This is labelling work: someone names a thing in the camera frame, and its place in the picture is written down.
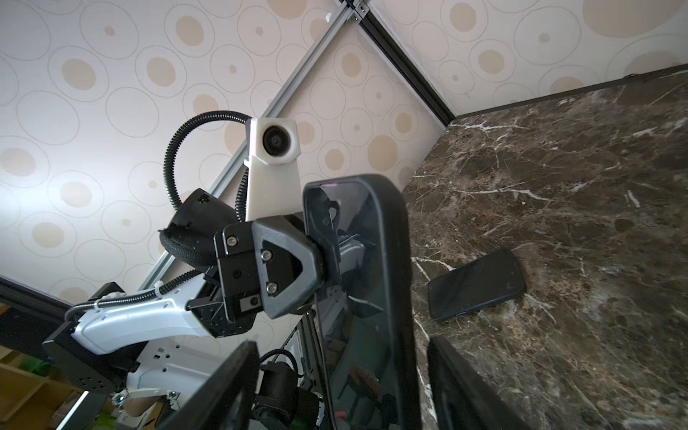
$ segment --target cable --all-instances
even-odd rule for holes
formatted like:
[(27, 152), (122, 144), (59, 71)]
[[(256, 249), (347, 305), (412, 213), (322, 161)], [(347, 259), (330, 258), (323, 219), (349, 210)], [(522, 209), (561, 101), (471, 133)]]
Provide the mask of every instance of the cable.
[(182, 200), (179, 198), (179, 193), (177, 192), (177, 185), (174, 182), (174, 162), (177, 158), (177, 152), (179, 147), (182, 145), (184, 139), (192, 132), (196, 127), (199, 127), (207, 122), (212, 121), (234, 121), (240, 124), (246, 124), (246, 121), (251, 119), (250, 116), (242, 114), (240, 112), (234, 111), (210, 111), (204, 112), (202, 114), (196, 115), (190, 120), (186, 121), (170, 140), (167, 146), (167, 151), (165, 151), (165, 159), (162, 165), (162, 174), (165, 182), (165, 189), (167, 190), (167, 196), (172, 203), (175, 211), (179, 209), (182, 205)]
[(292, 368), (293, 368), (294, 372), (297, 373), (297, 376), (298, 376), (299, 378), (302, 377), (302, 376), (305, 376), (305, 375), (301, 375), (301, 374), (299, 373), (299, 366), (297, 366), (297, 360), (296, 360), (296, 357), (294, 357), (294, 354), (292, 354), (291, 352), (289, 352), (289, 351), (287, 351), (287, 350), (283, 350), (282, 348), (277, 348), (276, 350), (272, 350), (272, 351), (270, 351), (270, 352), (266, 352), (266, 353), (260, 358), (260, 363), (264, 362), (265, 360), (267, 360), (268, 358), (270, 358), (270, 357), (272, 357), (272, 356), (280, 355), (280, 354), (282, 354), (282, 355), (286, 356), (287, 358), (289, 358), (289, 361), (292, 362)]
[(239, 188), (237, 189), (237, 198), (234, 201), (234, 207), (237, 211), (237, 218), (239, 222), (246, 221), (246, 199), (248, 198), (248, 167), (241, 177)]
[[(167, 294), (168, 292), (174, 290), (177, 288), (179, 285), (183, 284), (184, 282), (188, 281), (189, 279), (200, 275), (201, 272), (199, 270), (193, 269), (190, 270), (184, 274), (179, 275), (175, 279), (172, 279), (170, 282), (164, 284), (162, 287), (160, 287), (160, 294)], [(144, 301), (156, 299), (158, 296), (155, 295), (155, 291), (153, 290), (147, 290), (146, 292), (142, 292), (139, 294), (134, 294), (131, 296), (125, 296), (125, 297), (118, 297), (116, 299), (103, 299), (98, 302), (98, 307), (99, 308), (113, 308), (115, 306), (124, 306), (124, 305), (133, 305), (135, 303), (142, 303)], [(65, 321), (71, 321), (72, 318), (79, 312), (86, 312), (87, 310), (91, 310), (95, 308), (95, 303), (94, 302), (87, 302), (87, 303), (80, 303), (78, 305), (75, 305), (71, 307), (70, 309), (65, 312)]]

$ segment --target green object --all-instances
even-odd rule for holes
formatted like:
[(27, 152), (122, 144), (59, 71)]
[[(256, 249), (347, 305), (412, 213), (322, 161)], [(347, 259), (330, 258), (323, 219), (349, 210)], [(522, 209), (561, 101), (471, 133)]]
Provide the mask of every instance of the green object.
[(106, 413), (102, 413), (98, 416), (98, 419), (89, 427), (89, 430), (112, 430), (115, 428), (115, 422), (117, 418), (110, 416)]
[(31, 372), (38, 376), (47, 376), (50, 373), (51, 368), (52, 366), (49, 363), (33, 357), (26, 357), (19, 366), (19, 369)]

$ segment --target camera lens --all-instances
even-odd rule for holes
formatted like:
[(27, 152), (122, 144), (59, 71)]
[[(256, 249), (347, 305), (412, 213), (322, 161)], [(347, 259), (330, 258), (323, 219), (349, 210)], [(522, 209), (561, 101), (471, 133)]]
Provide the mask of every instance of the camera lens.
[(263, 148), (273, 157), (282, 155), (289, 149), (289, 135), (282, 127), (273, 125), (263, 133)]

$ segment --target wooden shelf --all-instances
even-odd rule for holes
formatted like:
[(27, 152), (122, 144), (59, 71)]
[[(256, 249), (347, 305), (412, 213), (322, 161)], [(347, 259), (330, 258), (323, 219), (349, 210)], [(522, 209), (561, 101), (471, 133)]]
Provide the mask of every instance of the wooden shelf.
[(0, 428), (45, 429), (52, 414), (73, 392), (74, 386), (52, 379), (56, 372), (40, 376), (19, 368), (26, 358), (0, 350)]

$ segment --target zip tie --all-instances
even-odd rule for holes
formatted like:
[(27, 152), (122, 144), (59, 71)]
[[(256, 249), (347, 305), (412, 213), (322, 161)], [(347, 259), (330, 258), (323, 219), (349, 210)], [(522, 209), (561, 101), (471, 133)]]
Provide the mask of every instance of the zip tie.
[(153, 285), (153, 291), (155, 292), (155, 295), (158, 296), (159, 299), (162, 299), (162, 293), (160, 293), (160, 287), (162, 287), (164, 282), (158, 281)]

